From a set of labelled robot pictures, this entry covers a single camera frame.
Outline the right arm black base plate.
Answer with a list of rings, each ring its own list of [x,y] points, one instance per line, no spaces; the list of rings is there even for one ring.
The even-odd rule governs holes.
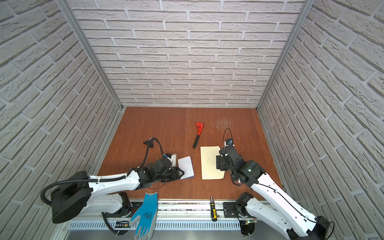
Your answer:
[[[224,217],[225,218],[244,218],[244,219],[253,219],[257,221],[258,219],[250,216],[246,209],[240,204],[235,202],[224,202],[223,203]]]

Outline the white glue stick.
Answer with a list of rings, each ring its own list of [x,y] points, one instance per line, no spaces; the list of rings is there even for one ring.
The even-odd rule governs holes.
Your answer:
[[[176,166],[176,162],[177,162],[177,154],[172,154],[172,156],[171,156],[172,167]]]

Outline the red black pipe wrench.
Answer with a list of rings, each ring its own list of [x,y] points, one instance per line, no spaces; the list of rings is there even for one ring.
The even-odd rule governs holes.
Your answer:
[[[197,135],[196,135],[196,138],[195,138],[195,141],[194,141],[194,144],[193,144],[193,148],[195,149],[196,147],[197,147],[197,145],[198,145],[198,142],[199,142],[199,139],[200,139],[200,136],[201,136],[201,133],[202,133],[202,130],[203,130],[203,128],[204,128],[204,123],[202,123],[202,122],[198,122],[198,123],[196,123],[196,128],[197,128],[197,130],[198,130],[198,133],[197,133]]]

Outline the small black clear plug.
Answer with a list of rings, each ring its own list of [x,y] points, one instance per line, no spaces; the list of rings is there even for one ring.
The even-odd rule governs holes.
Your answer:
[[[143,144],[146,145],[147,147],[153,148],[153,140],[147,140],[143,142]]]

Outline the blue grey work glove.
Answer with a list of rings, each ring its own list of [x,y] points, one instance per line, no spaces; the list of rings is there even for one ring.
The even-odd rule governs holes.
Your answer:
[[[142,206],[134,213],[130,227],[137,224],[136,240],[150,240],[153,237],[158,214],[158,192],[146,193]]]

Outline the cream yellow envelope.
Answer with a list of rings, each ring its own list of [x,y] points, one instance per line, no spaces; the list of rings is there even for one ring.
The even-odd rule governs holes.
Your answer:
[[[220,147],[200,147],[201,167],[203,180],[220,180],[225,172],[217,169],[216,156],[219,155]]]

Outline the white letter with blue border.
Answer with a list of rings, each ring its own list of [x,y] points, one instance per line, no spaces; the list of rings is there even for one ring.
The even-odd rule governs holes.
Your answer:
[[[178,159],[179,168],[184,172],[181,180],[193,178],[195,176],[192,159],[190,156]]]

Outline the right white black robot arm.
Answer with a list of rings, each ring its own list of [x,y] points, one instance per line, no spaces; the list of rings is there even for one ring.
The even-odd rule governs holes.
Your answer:
[[[315,216],[294,201],[256,162],[245,161],[228,140],[217,156],[219,169],[231,175],[236,186],[246,185],[261,195],[266,206],[245,192],[236,200],[241,217],[256,218],[279,232],[287,240],[325,240],[331,225],[323,216]]]

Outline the black yellow screwdriver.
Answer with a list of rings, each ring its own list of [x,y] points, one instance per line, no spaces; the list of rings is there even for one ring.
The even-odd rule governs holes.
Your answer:
[[[211,196],[211,199],[210,199],[210,213],[211,213],[212,221],[216,222],[218,220],[218,215],[217,215],[216,204],[213,199],[213,196]]]

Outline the aluminium front rail frame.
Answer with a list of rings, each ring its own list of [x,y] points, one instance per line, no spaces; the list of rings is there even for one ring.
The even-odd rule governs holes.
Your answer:
[[[217,208],[218,220],[213,222],[208,201],[159,201],[155,229],[161,230],[241,230],[243,235],[251,235],[255,223],[261,220],[225,218],[223,203]],[[131,218],[107,218],[105,213],[78,215],[69,220],[74,229],[110,228],[116,234],[136,229],[130,227]]]

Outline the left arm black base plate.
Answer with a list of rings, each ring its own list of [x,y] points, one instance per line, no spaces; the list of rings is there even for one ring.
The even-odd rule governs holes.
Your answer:
[[[116,213],[105,213],[107,218],[131,218],[134,213],[142,206],[143,202],[131,202],[131,206],[122,206]]]

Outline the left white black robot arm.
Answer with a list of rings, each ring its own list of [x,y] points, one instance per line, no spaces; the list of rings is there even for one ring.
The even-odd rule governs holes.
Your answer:
[[[127,191],[151,187],[156,182],[180,180],[185,172],[163,157],[149,167],[132,168],[129,172],[109,176],[89,176],[81,171],[68,180],[59,181],[41,191],[41,199],[52,210],[52,222],[60,224],[78,215],[108,213],[122,217],[129,213]]]

